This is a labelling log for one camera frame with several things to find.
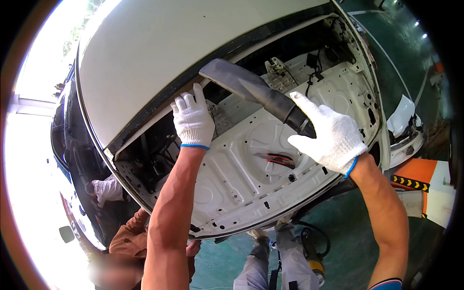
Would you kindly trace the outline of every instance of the person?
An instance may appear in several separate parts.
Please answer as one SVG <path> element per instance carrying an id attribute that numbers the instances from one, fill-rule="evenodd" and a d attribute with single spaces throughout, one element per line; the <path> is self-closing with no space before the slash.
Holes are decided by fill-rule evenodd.
<path id="1" fill-rule="evenodd" d="M 196 101 L 191 94 L 182 93 L 171 104 L 182 146 L 149 221 L 147 260 L 142 278 L 144 290 L 188 288 L 184 244 L 193 210 L 195 180 L 214 131 L 200 85 L 194 84 L 193 91 Z M 351 177 L 361 190 L 379 246 L 379 258 L 368 287 L 400 289 L 408 254 L 406 211 L 373 157 L 366 152 L 356 122 L 325 105 L 317 107 L 298 92 L 291 93 L 290 97 L 312 121 L 317 138 L 294 135 L 289 137 L 289 143 L 327 169 L 344 174 L 345 178 Z M 318 289 L 318 281 L 301 248 L 293 243 L 293 229 L 288 219 L 281 219 L 276 229 L 277 247 L 281 255 L 287 253 L 287 258 L 282 257 L 283 289 L 290 286 L 300 290 Z M 235 289 L 268 287 L 268 240 L 260 229 L 251 233 L 255 234 L 255 247 L 234 281 Z"/>
<path id="2" fill-rule="evenodd" d="M 109 246 L 109 254 L 89 263 L 89 278 L 92 283 L 109 290 L 139 289 L 143 266 L 147 257 L 147 228 L 150 215 L 140 208 L 122 225 Z M 200 250 L 200 241 L 186 247 L 190 282 L 195 273 L 195 255 Z"/>
<path id="3" fill-rule="evenodd" d="M 85 185 L 86 192 L 97 200 L 97 206 L 103 208 L 105 201 L 129 201 L 129 196 L 112 174 L 105 180 L 92 180 Z"/>

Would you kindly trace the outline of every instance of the white work glove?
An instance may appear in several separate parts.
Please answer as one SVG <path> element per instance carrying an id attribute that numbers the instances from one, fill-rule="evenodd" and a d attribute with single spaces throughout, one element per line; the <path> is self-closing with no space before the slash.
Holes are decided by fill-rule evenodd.
<path id="1" fill-rule="evenodd" d="M 214 122 L 209 115 L 205 96 L 199 84 L 193 84 L 195 99 L 190 93 L 183 92 L 171 103 L 174 126 L 182 141 L 182 146 L 209 149 L 213 139 Z"/>
<path id="2" fill-rule="evenodd" d="M 347 178 L 356 164 L 357 156 L 367 150 L 356 122 L 326 105 L 316 106 L 299 92 L 290 93 L 290 97 L 312 121 L 316 139 L 293 135 L 288 138 L 289 143 L 317 163 Z"/>

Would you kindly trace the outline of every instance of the green floor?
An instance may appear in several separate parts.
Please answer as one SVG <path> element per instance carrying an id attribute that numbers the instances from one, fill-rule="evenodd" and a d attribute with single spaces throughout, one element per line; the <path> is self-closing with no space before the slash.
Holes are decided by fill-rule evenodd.
<path id="1" fill-rule="evenodd" d="M 345 0 L 341 6 L 346 12 L 377 9 L 371 0 Z M 414 26 L 416 19 L 407 8 L 400 8 L 397 3 L 393 4 L 393 0 L 386 0 L 382 7 L 385 13 L 367 13 L 354 17 L 384 48 L 414 101 L 427 67 L 432 64 L 432 45 L 427 38 L 422 38 L 425 32 L 420 25 Z M 407 93 L 385 54 L 369 35 L 367 39 L 377 63 L 376 74 L 388 118 L 398 105 L 401 95 L 407 96 Z M 426 127 L 431 126 L 437 118 L 438 98 L 438 92 L 427 80 L 416 108 L 416 113 Z M 330 253 L 323 261 L 326 282 L 322 288 L 365 289 L 379 250 L 359 190 L 320 204 L 304 221 L 321 228 L 331 241 Z M 426 219 L 409 218 L 409 226 L 410 250 L 404 289 L 408 289 L 407 285 L 413 276 L 426 264 L 443 231 L 443 228 Z M 270 238 L 275 239 L 274 233 L 270 234 Z M 217 245 L 212 240 L 204 241 L 201 247 L 195 260 L 196 273 L 191 289 L 226 289 L 232 287 L 233 280 L 241 272 L 245 257 L 252 249 L 252 239 L 246 234 L 239 234 Z M 276 251 L 271 251 L 269 265 L 270 273 L 277 265 Z"/>

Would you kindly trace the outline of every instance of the sneaker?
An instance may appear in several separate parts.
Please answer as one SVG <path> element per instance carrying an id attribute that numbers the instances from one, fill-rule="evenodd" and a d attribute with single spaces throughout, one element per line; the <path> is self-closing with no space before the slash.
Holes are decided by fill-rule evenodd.
<path id="1" fill-rule="evenodd" d="M 293 213 L 289 213 L 286 216 L 281 217 L 280 219 L 278 219 L 275 229 L 278 230 L 282 225 L 289 224 L 290 221 L 291 221 L 292 215 L 293 215 Z"/>
<path id="2" fill-rule="evenodd" d="M 253 237 L 253 239 L 258 239 L 259 237 L 267 237 L 267 233 L 260 228 L 256 228 L 251 231 L 247 231 L 247 234 Z"/>

